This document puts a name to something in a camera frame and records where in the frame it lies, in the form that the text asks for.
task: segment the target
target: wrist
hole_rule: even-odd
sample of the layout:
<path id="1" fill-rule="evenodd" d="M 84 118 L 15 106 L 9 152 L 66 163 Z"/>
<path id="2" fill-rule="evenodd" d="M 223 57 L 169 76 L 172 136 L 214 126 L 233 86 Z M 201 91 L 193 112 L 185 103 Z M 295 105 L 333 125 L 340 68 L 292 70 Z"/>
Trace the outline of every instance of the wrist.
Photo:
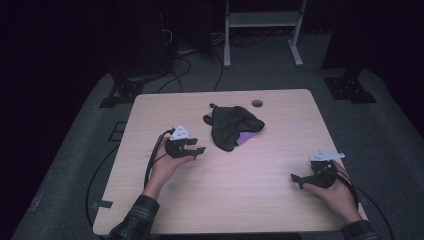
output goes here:
<path id="1" fill-rule="evenodd" d="M 143 192 L 141 193 L 142 195 L 146 195 L 148 197 L 151 197 L 155 200 L 158 200 L 159 198 L 159 193 L 162 189 L 163 184 L 157 182 L 157 181 L 152 181 L 152 179 L 147 183 L 146 187 L 144 188 Z"/>

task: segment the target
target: purple fabric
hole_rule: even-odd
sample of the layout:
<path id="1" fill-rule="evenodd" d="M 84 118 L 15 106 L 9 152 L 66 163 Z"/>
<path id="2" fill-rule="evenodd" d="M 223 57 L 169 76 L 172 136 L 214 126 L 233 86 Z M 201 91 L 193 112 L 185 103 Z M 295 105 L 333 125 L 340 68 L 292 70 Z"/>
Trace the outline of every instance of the purple fabric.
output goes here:
<path id="1" fill-rule="evenodd" d="M 240 145 L 242 144 L 244 141 L 246 141 L 247 139 L 255 136 L 258 133 L 252 133 L 252 132 L 241 132 L 239 138 L 237 139 L 237 144 Z"/>

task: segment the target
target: wooden table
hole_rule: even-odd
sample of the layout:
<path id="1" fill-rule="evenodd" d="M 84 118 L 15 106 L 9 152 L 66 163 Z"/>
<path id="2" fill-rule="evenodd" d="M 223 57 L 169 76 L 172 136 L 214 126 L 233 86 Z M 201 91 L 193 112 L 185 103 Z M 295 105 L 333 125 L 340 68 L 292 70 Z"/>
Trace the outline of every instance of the wooden table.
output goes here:
<path id="1" fill-rule="evenodd" d="M 262 107 L 252 106 L 261 100 Z M 203 122 L 210 103 L 243 106 L 264 129 L 232 152 L 217 148 Z M 94 223 L 99 235 L 121 222 L 143 190 L 147 162 L 165 130 L 182 124 L 198 146 L 164 186 L 152 234 L 305 232 L 339 230 L 321 199 L 290 178 L 311 175 L 308 158 L 337 151 L 308 90 L 178 93 L 137 97 Z"/>

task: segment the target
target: left hand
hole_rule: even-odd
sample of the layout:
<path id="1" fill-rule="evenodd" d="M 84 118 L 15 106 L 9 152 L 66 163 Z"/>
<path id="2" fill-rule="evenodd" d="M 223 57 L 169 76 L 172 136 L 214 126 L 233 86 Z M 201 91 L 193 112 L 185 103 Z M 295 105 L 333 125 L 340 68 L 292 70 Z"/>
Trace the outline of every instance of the left hand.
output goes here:
<path id="1" fill-rule="evenodd" d="M 160 143 L 155 156 L 155 163 L 152 167 L 149 182 L 144 188 L 143 195 L 158 199 L 160 190 L 163 185 L 174 175 L 177 168 L 185 163 L 194 160 L 194 156 L 186 156 L 182 158 L 172 158 L 166 153 L 165 142 L 168 138 L 164 138 Z"/>

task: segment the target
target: small round object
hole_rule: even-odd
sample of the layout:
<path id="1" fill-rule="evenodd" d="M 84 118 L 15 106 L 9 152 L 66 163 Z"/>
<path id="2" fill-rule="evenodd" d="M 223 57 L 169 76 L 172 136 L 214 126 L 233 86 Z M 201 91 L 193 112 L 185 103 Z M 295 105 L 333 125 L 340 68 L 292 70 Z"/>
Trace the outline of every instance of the small round object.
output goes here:
<path id="1" fill-rule="evenodd" d="M 255 99 L 255 100 L 252 101 L 252 105 L 254 107 L 258 107 L 259 108 L 259 107 L 262 107 L 264 105 L 264 103 L 261 100 L 259 100 L 259 99 Z"/>

